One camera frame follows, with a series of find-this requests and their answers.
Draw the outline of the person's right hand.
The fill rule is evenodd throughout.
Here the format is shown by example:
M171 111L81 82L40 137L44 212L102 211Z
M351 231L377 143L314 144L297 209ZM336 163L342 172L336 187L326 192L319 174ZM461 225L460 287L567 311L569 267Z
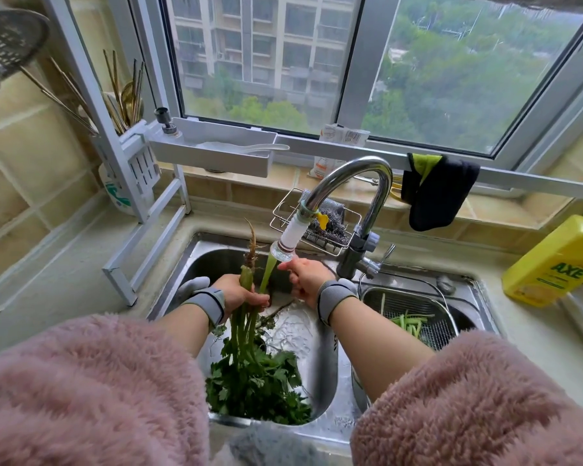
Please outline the person's right hand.
M336 280L335 274L320 261L294 257L281 262L277 269L289 273L291 295L316 310L318 292L326 282Z

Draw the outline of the green leafy celery bunch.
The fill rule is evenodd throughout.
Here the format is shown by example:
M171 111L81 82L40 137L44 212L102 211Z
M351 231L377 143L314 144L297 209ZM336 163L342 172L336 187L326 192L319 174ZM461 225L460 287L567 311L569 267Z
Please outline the green leafy celery bunch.
M299 389L302 377L294 352L269 352L264 336L275 315L262 316L259 305L242 303L228 322L211 334L223 342L221 359L210 365L206 399L210 411L283 425L302 425L312 409Z

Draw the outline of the person's left forearm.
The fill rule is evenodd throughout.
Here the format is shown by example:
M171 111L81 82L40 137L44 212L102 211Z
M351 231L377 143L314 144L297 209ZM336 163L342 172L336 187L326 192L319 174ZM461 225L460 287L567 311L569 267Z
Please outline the person's left forearm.
M184 304L154 321L154 325L164 330L196 359L210 333L210 322L209 316L200 306Z

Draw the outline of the person's right forearm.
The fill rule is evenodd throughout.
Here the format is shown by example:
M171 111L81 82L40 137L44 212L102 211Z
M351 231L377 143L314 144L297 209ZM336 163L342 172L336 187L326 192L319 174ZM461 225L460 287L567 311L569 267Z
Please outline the person's right forearm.
M354 297L334 309L329 322L371 402L435 352Z

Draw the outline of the grey right wristband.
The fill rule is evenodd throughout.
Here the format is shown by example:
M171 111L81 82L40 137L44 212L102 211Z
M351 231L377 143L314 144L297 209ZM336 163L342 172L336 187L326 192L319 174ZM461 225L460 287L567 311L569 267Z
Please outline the grey right wristband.
M329 319L334 309L343 300L353 297L358 299L358 287L355 283L345 278L323 283L318 291L316 310L319 319L330 326Z

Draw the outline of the white faucet filter nozzle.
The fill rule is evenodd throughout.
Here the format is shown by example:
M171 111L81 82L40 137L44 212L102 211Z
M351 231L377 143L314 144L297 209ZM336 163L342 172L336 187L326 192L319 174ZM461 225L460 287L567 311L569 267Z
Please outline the white faucet filter nozzle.
M308 210L303 204L287 219L279 211L273 211L274 218L270 224L281 232L281 236L270 246L272 257L282 263L292 260L296 247L317 214L318 211Z

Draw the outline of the steel wool scrubber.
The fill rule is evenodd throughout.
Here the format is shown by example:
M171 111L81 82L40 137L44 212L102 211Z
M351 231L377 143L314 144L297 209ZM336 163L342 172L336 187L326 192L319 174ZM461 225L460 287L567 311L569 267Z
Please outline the steel wool scrubber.
M321 240L328 240L343 247L348 242L346 226L344 224L345 207L342 203L326 198L319 206L319 212L329 216L326 231L319 230L312 218L308 231Z

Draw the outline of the chrome curved faucet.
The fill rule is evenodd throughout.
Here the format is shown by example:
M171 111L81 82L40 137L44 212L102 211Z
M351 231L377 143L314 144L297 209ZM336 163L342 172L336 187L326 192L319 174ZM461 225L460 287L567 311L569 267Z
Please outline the chrome curved faucet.
M386 204L393 185L389 163L378 156L363 156L342 164L330 172L301 200L298 213L311 217L329 197L344 204L365 206L363 217L355 225L348 247L338 257L336 273L351 280L360 271L374 275L380 264L367 257L379 244L380 236L373 230L380 211Z

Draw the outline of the cut green celery stalks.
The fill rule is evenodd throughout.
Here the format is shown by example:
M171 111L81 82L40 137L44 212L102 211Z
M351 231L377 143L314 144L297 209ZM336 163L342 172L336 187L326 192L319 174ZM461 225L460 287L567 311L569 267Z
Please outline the cut green celery stalks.
M435 317L435 314L416 308L413 303L410 298L383 293L379 312L416 339L421 339L423 327Z

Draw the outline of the white plastic spoon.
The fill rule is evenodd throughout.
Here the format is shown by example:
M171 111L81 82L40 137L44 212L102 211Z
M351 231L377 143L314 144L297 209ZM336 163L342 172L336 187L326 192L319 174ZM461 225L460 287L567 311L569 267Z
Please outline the white plastic spoon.
M196 148L204 150L220 151L225 153L234 153L239 155L258 155L260 153L269 154L272 151L288 151L290 147L288 145L280 143L265 143L265 144L255 144L248 146L234 145L232 143L220 142L220 141L207 141L195 145Z

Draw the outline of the grey fluffy garment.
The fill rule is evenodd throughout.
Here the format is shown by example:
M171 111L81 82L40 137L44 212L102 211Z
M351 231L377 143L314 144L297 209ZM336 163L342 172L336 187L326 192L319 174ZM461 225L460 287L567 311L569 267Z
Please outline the grey fluffy garment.
M225 445L238 466L331 466L312 442L266 424L243 429Z

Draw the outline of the white rack tray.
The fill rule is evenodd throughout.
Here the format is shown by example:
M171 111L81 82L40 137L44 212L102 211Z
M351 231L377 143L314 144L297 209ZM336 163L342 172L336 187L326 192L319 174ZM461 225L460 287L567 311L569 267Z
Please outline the white rack tray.
M214 172L266 178L274 152L288 150L276 144L277 133L254 128L173 118L176 133L150 124L147 140L158 161Z

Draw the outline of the white cup green print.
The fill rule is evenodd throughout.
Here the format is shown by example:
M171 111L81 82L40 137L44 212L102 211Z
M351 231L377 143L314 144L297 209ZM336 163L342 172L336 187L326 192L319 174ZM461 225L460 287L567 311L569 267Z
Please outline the white cup green print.
M122 195L121 190L112 180L111 175L108 173L105 164L101 163L98 168L98 175L101 180L102 186L106 191L107 195L113 206L123 214L128 216L135 216L135 212L132 209L131 201Z

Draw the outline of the small black knob stopper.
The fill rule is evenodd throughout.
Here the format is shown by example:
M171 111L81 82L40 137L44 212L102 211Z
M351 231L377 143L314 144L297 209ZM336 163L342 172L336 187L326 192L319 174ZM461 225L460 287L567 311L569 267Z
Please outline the small black knob stopper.
M179 131L166 107L158 107L154 111L156 121L161 125L162 132L165 135L179 136Z

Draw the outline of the white window frame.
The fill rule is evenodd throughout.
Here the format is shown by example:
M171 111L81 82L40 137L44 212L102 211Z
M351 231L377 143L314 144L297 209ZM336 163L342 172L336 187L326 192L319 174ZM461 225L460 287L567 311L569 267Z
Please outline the white window frame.
M277 133L280 161L407 153L583 200L583 0L108 0L145 119Z

